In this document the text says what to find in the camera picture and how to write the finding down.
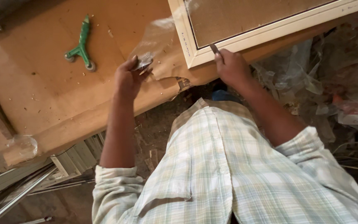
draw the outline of wooden table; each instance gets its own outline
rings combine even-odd
[[[86,14],[91,21],[87,50],[97,64],[94,73],[85,69],[81,58],[74,63],[63,58],[65,51],[77,45]],[[25,4],[3,20],[0,105],[19,135],[32,135],[37,141],[37,159],[65,150],[106,128],[114,71],[142,39],[144,28],[170,15],[166,0],[40,0]],[[242,53],[247,61],[257,61],[323,33],[346,18]],[[176,77],[185,78],[181,82],[189,79],[190,84],[182,85],[182,89],[217,78],[213,62],[186,68],[176,33],[167,55],[160,56],[155,76],[142,86],[135,100],[136,115],[176,96],[181,89]],[[32,158],[21,156],[23,150],[18,147],[7,147],[8,142],[0,131],[0,170]]]

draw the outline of checkered shirt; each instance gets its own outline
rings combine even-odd
[[[199,99],[144,185],[136,170],[96,167],[94,224],[358,223],[358,186],[315,128],[273,148],[234,102]]]

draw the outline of rolled-up sleeve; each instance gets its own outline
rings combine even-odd
[[[342,203],[351,207],[358,205],[356,181],[338,164],[331,152],[324,148],[316,128],[306,127],[294,139],[277,146],[276,150],[331,190]]]
[[[143,189],[136,167],[107,169],[96,166],[92,222],[117,223],[135,205]]]

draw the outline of person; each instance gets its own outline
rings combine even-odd
[[[222,49],[215,61],[264,135],[235,100],[199,99],[174,121],[166,154],[143,185],[133,102],[151,70],[131,71],[137,58],[130,59],[115,73],[93,223],[357,223],[358,186],[316,129],[287,113],[240,54]]]

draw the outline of workshop floor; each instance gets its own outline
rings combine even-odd
[[[135,118],[136,165],[138,175],[148,178],[165,154],[172,122],[197,99],[210,99],[213,82],[180,93],[171,102],[163,103]],[[53,216],[59,224],[89,224],[92,222],[92,190],[95,184],[82,184],[57,191],[27,196],[0,219],[0,224],[18,224]]]

